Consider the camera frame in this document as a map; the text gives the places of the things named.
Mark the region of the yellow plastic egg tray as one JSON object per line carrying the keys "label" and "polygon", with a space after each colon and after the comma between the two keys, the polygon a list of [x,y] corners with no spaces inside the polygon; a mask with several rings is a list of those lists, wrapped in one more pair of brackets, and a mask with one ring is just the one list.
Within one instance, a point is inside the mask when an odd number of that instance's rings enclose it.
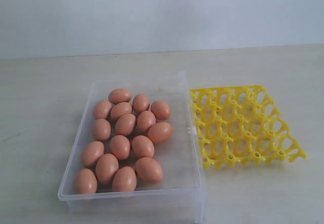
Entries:
{"label": "yellow plastic egg tray", "polygon": [[205,169],[307,159],[262,85],[190,91]]}

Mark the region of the clear plastic storage box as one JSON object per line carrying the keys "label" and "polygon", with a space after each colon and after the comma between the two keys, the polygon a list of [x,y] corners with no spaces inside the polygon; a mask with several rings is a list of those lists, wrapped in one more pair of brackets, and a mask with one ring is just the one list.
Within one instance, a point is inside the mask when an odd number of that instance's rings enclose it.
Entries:
{"label": "clear plastic storage box", "polygon": [[58,191],[90,223],[203,223],[186,74],[96,81]]}

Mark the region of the brown egg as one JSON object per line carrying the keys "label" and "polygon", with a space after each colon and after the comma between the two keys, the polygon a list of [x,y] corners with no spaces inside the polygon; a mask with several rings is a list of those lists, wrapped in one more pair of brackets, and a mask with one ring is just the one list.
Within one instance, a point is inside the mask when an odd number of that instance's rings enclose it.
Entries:
{"label": "brown egg", "polygon": [[136,116],[134,114],[125,114],[121,116],[115,124],[117,135],[128,136],[136,127]]}
{"label": "brown egg", "polygon": [[118,160],[113,154],[102,155],[95,168],[98,181],[101,184],[110,184],[118,169]]}
{"label": "brown egg", "polygon": [[151,112],[158,120],[167,120],[171,117],[171,107],[163,100],[156,100],[151,105]]}
{"label": "brown egg", "polygon": [[154,145],[152,141],[144,135],[134,137],[131,142],[131,147],[136,158],[152,158],[154,155]]}
{"label": "brown egg", "polygon": [[98,141],[106,141],[111,136],[111,125],[106,119],[97,119],[94,121],[92,136]]}
{"label": "brown egg", "polygon": [[138,94],[133,99],[133,109],[136,113],[140,114],[148,110],[150,107],[150,100],[146,94]]}
{"label": "brown egg", "polygon": [[121,102],[129,102],[132,99],[132,93],[128,89],[118,88],[111,91],[108,95],[108,100],[112,104],[119,104]]}
{"label": "brown egg", "polygon": [[113,108],[113,104],[108,100],[99,101],[93,109],[93,117],[97,119],[108,119],[110,112]]}
{"label": "brown egg", "polygon": [[110,151],[118,160],[126,160],[131,151],[130,141],[123,135],[112,137],[109,143]]}
{"label": "brown egg", "polygon": [[159,122],[152,125],[148,132],[148,138],[153,142],[153,144],[163,143],[171,138],[173,134],[173,127],[170,123]]}
{"label": "brown egg", "polygon": [[116,121],[125,114],[131,114],[132,111],[133,107],[129,102],[120,102],[111,109],[110,118]]}
{"label": "brown egg", "polygon": [[82,152],[81,162],[86,168],[96,165],[99,158],[104,154],[104,144],[101,141],[90,142]]}
{"label": "brown egg", "polygon": [[74,179],[74,189],[77,194],[94,194],[97,191],[97,179],[93,171],[84,168]]}
{"label": "brown egg", "polygon": [[149,128],[156,123],[156,117],[154,113],[149,110],[145,110],[138,115],[137,128],[140,132],[147,132]]}
{"label": "brown egg", "polygon": [[149,157],[138,159],[135,163],[135,170],[141,180],[151,184],[161,182],[164,177],[161,165]]}
{"label": "brown egg", "polygon": [[130,166],[120,168],[112,181],[113,192],[132,192],[137,185],[137,177],[134,169]]}

